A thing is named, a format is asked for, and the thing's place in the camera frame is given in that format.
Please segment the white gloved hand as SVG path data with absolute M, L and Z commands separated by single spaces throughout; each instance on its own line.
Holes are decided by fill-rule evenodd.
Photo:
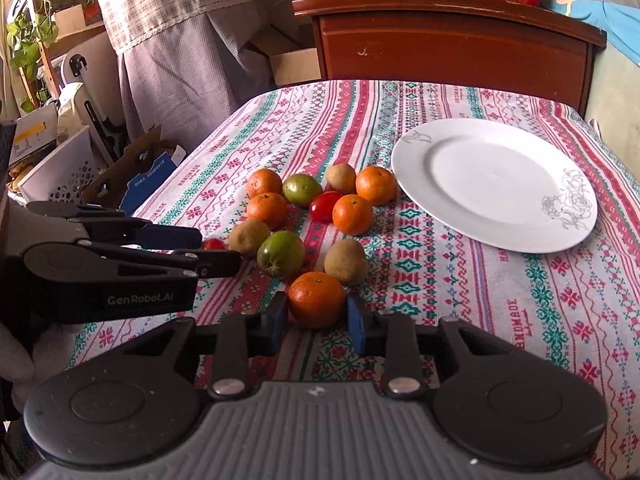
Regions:
M 75 352 L 82 324 L 61 325 L 36 312 L 53 301 L 39 297 L 35 281 L 26 276 L 23 254 L 34 245 L 73 242 L 80 227 L 47 218 L 5 198 L 1 213 L 1 378 L 11 386 L 18 410 L 50 377 L 62 372 Z

